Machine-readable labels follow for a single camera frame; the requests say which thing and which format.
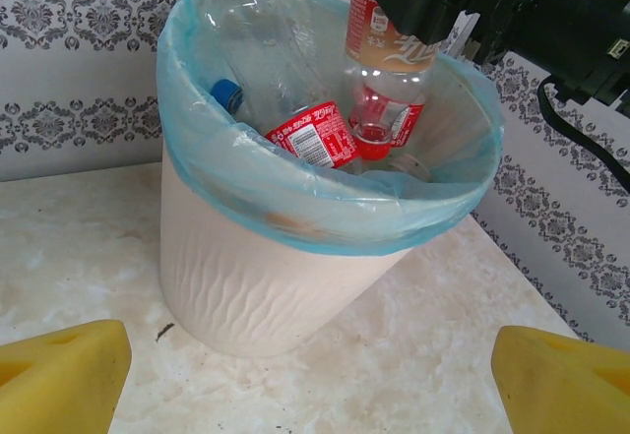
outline black machine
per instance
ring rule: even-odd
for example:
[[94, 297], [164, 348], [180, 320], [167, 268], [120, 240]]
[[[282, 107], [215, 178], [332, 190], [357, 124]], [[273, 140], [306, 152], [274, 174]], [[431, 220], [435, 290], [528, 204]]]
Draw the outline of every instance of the black machine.
[[464, 54], [495, 63], [512, 50], [550, 73], [538, 90], [551, 127], [599, 157], [630, 192], [630, 174], [601, 146], [562, 120], [544, 85], [561, 101], [590, 97], [630, 117], [630, 0], [376, 0], [396, 29], [425, 44], [447, 37], [462, 11], [480, 14]]

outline blue bottle cap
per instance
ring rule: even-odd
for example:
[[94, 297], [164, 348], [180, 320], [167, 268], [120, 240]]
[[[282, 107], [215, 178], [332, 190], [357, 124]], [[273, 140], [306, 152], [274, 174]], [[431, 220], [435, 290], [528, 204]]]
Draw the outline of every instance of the blue bottle cap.
[[210, 94], [232, 115], [243, 103], [243, 88], [227, 79], [217, 81]]

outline trash can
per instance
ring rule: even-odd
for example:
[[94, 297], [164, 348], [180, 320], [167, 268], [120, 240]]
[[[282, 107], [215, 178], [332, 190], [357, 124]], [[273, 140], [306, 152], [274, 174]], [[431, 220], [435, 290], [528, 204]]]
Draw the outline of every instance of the trash can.
[[[324, 84], [339, 85], [348, 5], [286, 1], [304, 54]], [[208, 94], [231, 75], [204, 27], [206, 2], [180, 0], [158, 43], [160, 284], [199, 341], [271, 356], [298, 346], [476, 206], [501, 156], [499, 100], [474, 68], [440, 56], [401, 151], [430, 170], [431, 183], [309, 165], [235, 123]]]

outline yellow sponge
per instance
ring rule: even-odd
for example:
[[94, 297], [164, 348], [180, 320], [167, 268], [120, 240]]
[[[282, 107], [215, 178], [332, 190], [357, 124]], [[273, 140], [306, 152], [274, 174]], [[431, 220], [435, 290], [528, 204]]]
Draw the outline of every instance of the yellow sponge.
[[630, 433], [630, 353], [508, 326], [492, 374], [514, 434]]
[[0, 433], [106, 433], [130, 365], [120, 321], [0, 346]]

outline barcode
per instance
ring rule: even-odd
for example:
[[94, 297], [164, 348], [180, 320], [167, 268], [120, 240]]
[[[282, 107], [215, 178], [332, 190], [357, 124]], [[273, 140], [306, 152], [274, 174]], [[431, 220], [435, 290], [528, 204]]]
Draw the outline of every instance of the barcode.
[[398, 117], [396, 118], [396, 121], [394, 121], [394, 125], [392, 125], [392, 139], [396, 140], [398, 139], [398, 133], [401, 130], [401, 127], [403, 127], [403, 123], [405, 123], [405, 121], [407, 120], [407, 116], [409, 116], [410, 114], [410, 109], [407, 107], [405, 108], [405, 110], [403, 112], [401, 112]]
[[331, 156], [328, 155], [328, 151], [324, 147], [324, 143], [315, 130], [315, 126], [312, 124], [295, 131], [288, 139], [295, 150], [295, 154], [311, 165], [328, 167], [334, 165]]

